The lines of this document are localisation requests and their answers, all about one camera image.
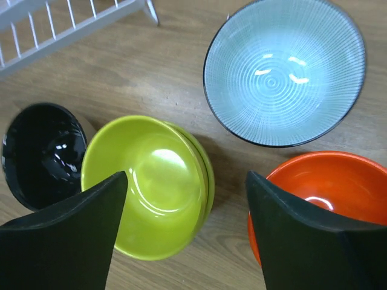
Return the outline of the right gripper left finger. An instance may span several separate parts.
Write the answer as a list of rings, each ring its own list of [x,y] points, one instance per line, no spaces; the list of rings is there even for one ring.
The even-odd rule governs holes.
[[[105,289],[128,179],[1,225],[1,289]]]

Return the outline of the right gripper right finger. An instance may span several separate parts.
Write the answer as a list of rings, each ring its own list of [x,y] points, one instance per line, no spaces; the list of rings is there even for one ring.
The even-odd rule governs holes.
[[[256,172],[246,195],[267,289],[385,289],[386,227],[288,193]]]

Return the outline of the orange bowl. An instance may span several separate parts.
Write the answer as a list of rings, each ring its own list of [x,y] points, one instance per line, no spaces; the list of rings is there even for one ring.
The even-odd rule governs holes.
[[[324,210],[386,227],[386,167],[364,156],[305,153],[277,166],[266,178]]]

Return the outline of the yellow-green bowl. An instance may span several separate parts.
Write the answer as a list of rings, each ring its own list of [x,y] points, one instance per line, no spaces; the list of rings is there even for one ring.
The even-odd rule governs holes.
[[[208,179],[207,204],[206,204],[203,218],[201,219],[200,223],[197,225],[193,233],[193,236],[196,236],[198,232],[201,230],[203,224],[207,221],[207,218],[210,215],[214,198],[215,198],[215,175],[214,175],[212,163],[210,161],[210,158],[205,148],[202,146],[202,144],[198,141],[198,139],[194,135],[192,135],[190,132],[186,131],[185,129],[183,129],[182,127],[176,124],[170,123],[168,121],[164,121],[164,123],[166,123],[168,126],[171,126],[175,130],[177,130],[180,134],[184,135],[185,138],[187,138],[193,144],[193,146],[196,148],[198,153],[201,155],[207,171],[207,179]]]
[[[164,121],[128,115],[110,121],[88,144],[81,185],[90,189],[116,172],[128,180],[115,248],[140,260],[171,257],[203,225],[208,178],[181,133]]]

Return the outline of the beige speckled bowl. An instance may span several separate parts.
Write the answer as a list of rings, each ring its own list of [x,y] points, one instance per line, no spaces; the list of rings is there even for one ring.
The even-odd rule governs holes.
[[[95,129],[55,103],[35,103],[11,121],[2,141],[2,169],[12,195],[41,210],[81,191],[81,166]]]

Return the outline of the light blue ribbed bowl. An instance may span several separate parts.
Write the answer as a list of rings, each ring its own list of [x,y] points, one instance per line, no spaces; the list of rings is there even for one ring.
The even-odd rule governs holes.
[[[366,46],[330,1],[253,1],[214,35],[203,88],[218,122],[264,147],[295,147],[333,130],[363,89]]]

